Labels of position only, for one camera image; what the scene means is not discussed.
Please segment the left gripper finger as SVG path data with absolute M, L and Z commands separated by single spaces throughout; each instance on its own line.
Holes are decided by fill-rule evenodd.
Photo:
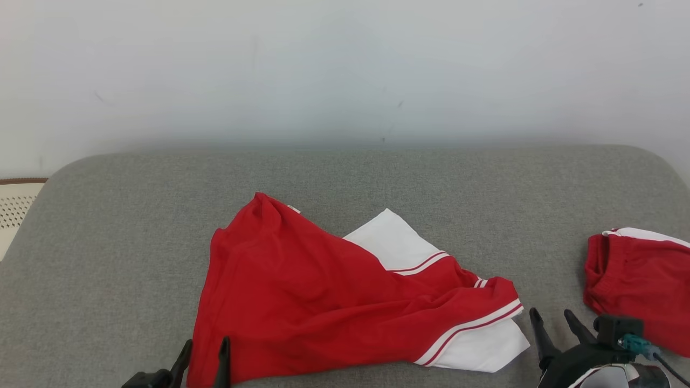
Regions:
M 188 364 L 190 363 L 192 347 L 193 341 L 192 339 L 188 339 L 182 347 L 179 356 L 175 360 L 175 363 L 170 369 L 169 388 L 181 388 L 183 374 L 185 373 L 185 370 L 187 370 Z
M 231 388 L 231 342 L 229 337 L 224 337 L 221 341 L 213 388 Z

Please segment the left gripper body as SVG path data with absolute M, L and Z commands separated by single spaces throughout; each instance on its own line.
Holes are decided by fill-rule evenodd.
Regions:
M 140 371 L 130 377 L 121 388 L 170 388 L 173 376 L 168 369 L 155 372 Z

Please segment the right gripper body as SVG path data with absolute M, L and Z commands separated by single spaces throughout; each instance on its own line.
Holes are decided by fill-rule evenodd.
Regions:
M 671 388 L 666 372 L 637 355 L 601 344 L 578 344 L 541 369 L 537 388 Z

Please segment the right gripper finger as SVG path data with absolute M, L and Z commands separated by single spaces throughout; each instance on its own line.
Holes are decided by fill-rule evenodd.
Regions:
M 531 308 L 529 316 L 537 349 L 538 366 L 540 369 L 547 369 L 550 363 L 561 354 L 561 351 L 554 346 L 549 334 L 547 334 L 544 320 L 539 311 L 536 308 Z
M 577 316 L 570 309 L 564 310 L 564 317 L 571 330 L 571 333 L 577 337 L 580 344 L 596 344 L 597 339 L 589 329 L 579 321 Z

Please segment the red shorts with white stripes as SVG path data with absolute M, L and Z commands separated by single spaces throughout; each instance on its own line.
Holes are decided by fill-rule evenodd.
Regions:
M 590 236 L 583 300 L 643 322 L 644 336 L 690 358 L 690 242 L 623 227 Z

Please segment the red jersey with white sleeves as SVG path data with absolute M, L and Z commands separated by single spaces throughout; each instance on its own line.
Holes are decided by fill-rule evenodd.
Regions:
M 363 364 L 494 373 L 530 344 L 514 284 L 483 279 L 382 213 L 341 238 L 262 192 L 215 232 L 188 388 L 210 388 L 222 339 L 231 381 Z

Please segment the cream perforated laundry basket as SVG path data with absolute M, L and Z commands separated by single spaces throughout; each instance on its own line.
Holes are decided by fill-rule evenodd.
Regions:
M 0 262 L 47 178 L 0 179 Z

